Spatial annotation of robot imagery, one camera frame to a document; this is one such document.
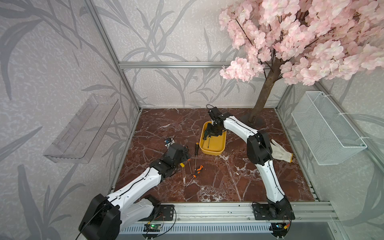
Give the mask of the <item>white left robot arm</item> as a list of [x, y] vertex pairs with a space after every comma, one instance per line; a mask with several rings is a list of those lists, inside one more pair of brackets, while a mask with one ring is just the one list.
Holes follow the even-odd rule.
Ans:
[[121, 230], [142, 219], [155, 219], [160, 202], [144, 194], [173, 176], [190, 159], [188, 146], [165, 139], [167, 151], [144, 172], [121, 189], [95, 196], [79, 225], [79, 236], [87, 240], [115, 240]]

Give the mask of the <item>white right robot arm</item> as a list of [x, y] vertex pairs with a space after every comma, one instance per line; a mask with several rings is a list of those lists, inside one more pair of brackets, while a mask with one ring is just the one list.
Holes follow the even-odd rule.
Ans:
[[247, 144], [247, 157], [262, 177], [267, 203], [252, 203], [256, 220], [294, 220], [291, 203], [282, 190], [273, 165], [273, 149], [268, 134], [247, 126], [230, 113], [221, 113], [217, 107], [209, 108], [212, 120], [203, 134], [203, 140], [219, 137], [231, 131]]

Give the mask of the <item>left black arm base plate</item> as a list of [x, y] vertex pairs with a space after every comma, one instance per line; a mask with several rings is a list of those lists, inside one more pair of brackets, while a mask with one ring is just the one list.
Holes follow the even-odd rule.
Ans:
[[142, 221], [173, 221], [175, 217], [175, 205], [157, 205], [152, 213]]

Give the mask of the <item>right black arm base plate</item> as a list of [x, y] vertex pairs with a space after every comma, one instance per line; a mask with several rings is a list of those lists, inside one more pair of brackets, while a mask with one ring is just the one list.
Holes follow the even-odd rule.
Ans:
[[290, 221], [296, 219], [290, 202], [285, 200], [277, 203], [268, 202], [267, 204], [253, 202], [252, 209], [255, 220]]

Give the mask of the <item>orange black screwdriver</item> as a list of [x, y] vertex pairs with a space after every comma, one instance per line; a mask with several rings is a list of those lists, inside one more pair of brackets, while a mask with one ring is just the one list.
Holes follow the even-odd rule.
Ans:
[[203, 169], [204, 169], [204, 166], [200, 165], [200, 167], [195, 170], [195, 172], [192, 174], [193, 176], [192, 179], [188, 182], [186, 187], [188, 187], [192, 183], [192, 181], [197, 178], [197, 176], [202, 172]]

